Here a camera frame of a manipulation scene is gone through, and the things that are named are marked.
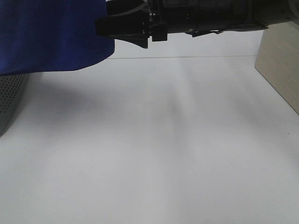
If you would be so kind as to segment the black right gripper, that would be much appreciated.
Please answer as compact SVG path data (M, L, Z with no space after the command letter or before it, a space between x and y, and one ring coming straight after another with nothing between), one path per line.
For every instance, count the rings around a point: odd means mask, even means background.
M115 15L96 20L98 36L112 38L148 48L148 39L167 41L168 34L192 33L197 27L197 0L150 0Z

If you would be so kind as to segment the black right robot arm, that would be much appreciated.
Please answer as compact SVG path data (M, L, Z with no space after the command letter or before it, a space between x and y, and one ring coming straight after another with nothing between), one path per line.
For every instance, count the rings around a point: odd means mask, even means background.
M248 32L297 21L297 0L109 0L107 16L95 22L99 36L148 48L168 34L192 37Z

